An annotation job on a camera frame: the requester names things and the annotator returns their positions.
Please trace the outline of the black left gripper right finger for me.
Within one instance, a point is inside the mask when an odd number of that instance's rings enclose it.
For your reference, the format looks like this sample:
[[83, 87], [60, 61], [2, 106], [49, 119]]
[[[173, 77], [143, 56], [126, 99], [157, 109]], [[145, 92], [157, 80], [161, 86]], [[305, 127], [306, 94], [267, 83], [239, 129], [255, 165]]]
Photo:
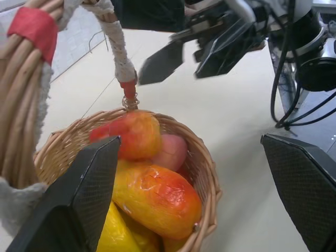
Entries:
[[335, 161], [319, 147], [261, 137], [279, 197], [309, 251], [335, 251]]

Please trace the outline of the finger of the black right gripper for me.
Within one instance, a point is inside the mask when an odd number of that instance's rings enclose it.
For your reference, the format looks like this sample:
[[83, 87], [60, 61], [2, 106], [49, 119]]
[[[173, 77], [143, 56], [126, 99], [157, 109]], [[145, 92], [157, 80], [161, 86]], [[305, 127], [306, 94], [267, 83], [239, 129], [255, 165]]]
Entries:
[[184, 62], [184, 44], [174, 41], [147, 58], [139, 73], [139, 85], [149, 85], [164, 81]]
[[208, 78], [229, 73], [256, 42], [253, 25], [235, 23], [206, 45], [195, 77]]

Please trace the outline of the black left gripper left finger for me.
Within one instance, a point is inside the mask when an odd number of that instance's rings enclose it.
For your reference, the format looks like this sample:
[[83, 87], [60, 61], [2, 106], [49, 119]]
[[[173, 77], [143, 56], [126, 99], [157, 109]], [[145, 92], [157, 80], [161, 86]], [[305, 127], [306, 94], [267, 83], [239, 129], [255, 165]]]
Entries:
[[7, 251], [96, 251], [120, 144], [120, 137], [109, 137], [79, 151], [47, 188]]

